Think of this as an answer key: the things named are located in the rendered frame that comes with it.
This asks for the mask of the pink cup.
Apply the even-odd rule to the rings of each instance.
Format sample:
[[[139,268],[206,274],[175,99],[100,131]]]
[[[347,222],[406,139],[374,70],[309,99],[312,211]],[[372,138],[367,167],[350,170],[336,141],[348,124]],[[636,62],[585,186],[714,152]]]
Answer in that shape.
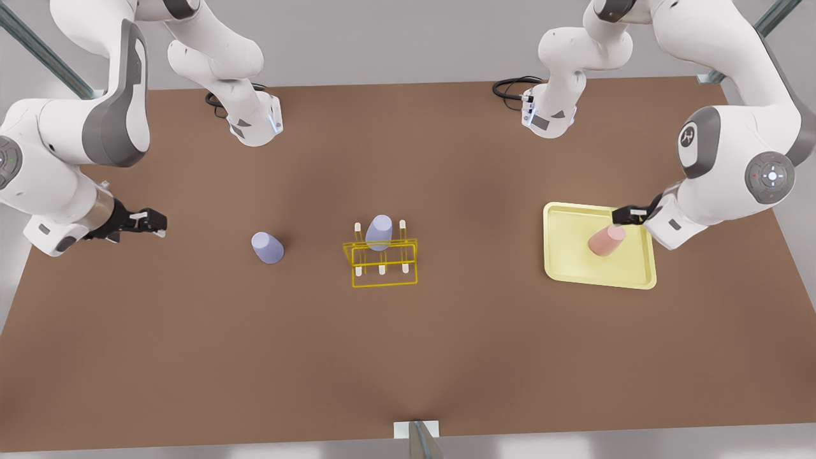
[[[626,237],[626,229],[623,226],[603,227],[595,232],[591,238],[588,239],[588,248],[597,256],[605,258],[615,252]]]

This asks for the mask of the pale yellow tray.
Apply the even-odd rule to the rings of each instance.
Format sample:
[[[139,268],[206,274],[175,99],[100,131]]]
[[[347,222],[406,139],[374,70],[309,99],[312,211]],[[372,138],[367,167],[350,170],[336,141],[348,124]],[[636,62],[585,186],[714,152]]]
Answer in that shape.
[[[613,223],[613,207],[551,201],[543,209],[543,261],[554,280],[648,290],[657,271],[651,235],[643,226],[623,226],[625,237],[608,256],[590,249],[590,238]]]

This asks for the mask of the lavender cup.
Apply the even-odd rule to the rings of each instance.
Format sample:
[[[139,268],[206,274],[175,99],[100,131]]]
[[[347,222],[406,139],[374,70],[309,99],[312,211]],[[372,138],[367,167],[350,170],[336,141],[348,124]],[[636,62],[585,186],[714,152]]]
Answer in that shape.
[[[257,232],[252,236],[251,244],[257,257],[265,264],[274,264],[283,258],[285,249],[282,243],[266,232]]]
[[[365,241],[371,250],[382,252],[390,246],[393,235],[393,223],[387,215],[377,215],[370,223]]]

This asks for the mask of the silver frame post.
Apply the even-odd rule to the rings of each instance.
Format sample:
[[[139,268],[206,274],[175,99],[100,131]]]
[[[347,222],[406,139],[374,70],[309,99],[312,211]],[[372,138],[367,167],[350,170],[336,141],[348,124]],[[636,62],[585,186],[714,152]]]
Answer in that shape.
[[[803,0],[775,0],[753,27],[761,37],[767,38],[802,1]],[[697,82],[701,85],[721,84],[725,78],[726,75],[713,69],[705,75],[697,75]]]
[[[105,95],[105,90],[91,88],[17,14],[12,12],[3,0],[0,0],[0,28],[5,29],[21,47],[26,49],[26,52],[43,64],[80,99],[96,99]]]
[[[437,420],[393,422],[393,438],[408,439],[410,459],[445,459],[439,437]]]

